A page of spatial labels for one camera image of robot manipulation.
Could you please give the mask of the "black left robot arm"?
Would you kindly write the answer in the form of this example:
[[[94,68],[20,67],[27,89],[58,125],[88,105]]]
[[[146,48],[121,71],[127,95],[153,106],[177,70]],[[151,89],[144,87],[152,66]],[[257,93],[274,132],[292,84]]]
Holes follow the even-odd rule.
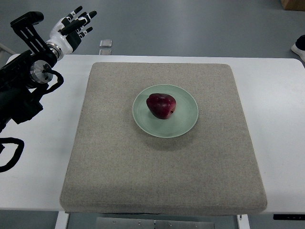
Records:
[[[64,82],[63,76],[52,69],[58,57],[34,29],[43,19],[41,12],[30,11],[10,23],[29,50],[0,70],[1,130],[10,120],[17,124],[31,120],[43,110],[41,98]]]

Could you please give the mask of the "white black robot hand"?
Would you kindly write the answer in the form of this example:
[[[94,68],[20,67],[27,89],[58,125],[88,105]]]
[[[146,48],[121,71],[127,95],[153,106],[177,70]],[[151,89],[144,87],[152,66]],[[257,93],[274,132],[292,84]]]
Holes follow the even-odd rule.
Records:
[[[78,48],[82,39],[93,30],[89,24],[96,15],[96,11],[85,12],[82,11],[82,6],[79,6],[57,22],[50,32],[49,40],[46,41],[57,59],[73,53]]]

